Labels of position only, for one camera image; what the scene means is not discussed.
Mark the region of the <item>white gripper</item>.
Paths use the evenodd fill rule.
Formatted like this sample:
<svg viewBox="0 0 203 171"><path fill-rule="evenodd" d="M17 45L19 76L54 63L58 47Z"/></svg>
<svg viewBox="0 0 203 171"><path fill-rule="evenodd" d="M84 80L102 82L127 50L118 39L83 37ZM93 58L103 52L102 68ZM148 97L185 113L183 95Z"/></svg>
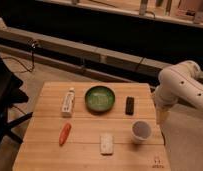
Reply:
<svg viewBox="0 0 203 171"><path fill-rule="evenodd" d="M175 105L178 98L167 88L159 85L152 93L152 98L157 108L157 123L162 124L168 118L168 108Z"/></svg>

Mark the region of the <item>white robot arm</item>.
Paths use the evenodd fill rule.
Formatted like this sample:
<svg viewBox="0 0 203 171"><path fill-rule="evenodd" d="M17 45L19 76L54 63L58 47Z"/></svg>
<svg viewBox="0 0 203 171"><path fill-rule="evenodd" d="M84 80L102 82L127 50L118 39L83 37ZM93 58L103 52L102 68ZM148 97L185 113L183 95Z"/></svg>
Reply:
<svg viewBox="0 0 203 171"><path fill-rule="evenodd" d="M152 93L158 125L165 122L169 109L179 98L203 113L203 84L198 81L200 72L200 66L192 60L165 67L159 72L159 85Z"/></svg>

